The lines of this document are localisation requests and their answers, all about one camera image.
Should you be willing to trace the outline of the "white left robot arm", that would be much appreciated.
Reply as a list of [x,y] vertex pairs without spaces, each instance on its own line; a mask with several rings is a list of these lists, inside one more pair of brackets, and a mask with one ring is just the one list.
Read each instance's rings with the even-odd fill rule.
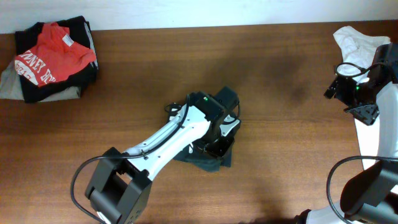
[[233,110],[238,95],[223,88],[187,96],[169,121],[142,143],[119,152],[112,147],[99,157],[85,191],[100,223],[134,223],[147,205],[152,182],[173,159],[208,172],[229,167],[234,136],[241,121]]

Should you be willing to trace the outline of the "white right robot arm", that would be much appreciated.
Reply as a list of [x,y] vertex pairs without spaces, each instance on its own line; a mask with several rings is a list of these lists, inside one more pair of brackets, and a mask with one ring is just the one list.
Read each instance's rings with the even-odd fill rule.
[[[295,223],[397,223],[397,84],[389,82],[376,95],[380,112],[379,144],[375,156],[351,156],[338,161],[326,179],[329,206],[306,210]],[[333,174],[346,162],[374,160],[375,163],[351,178],[338,202],[331,198]]]

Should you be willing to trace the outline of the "dark green t-shirt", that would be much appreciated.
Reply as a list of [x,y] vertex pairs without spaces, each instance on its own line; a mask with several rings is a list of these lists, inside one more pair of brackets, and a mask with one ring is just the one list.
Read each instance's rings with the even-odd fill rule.
[[[206,133],[203,137],[207,140],[214,141],[218,135],[219,133],[215,134],[214,136],[210,136],[209,133]],[[204,154],[194,151],[192,142],[188,146],[185,146],[176,156],[174,156],[173,160],[193,164],[207,172],[218,172],[221,166],[231,167],[232,154],[227,159],[212,159],[206,157]]]

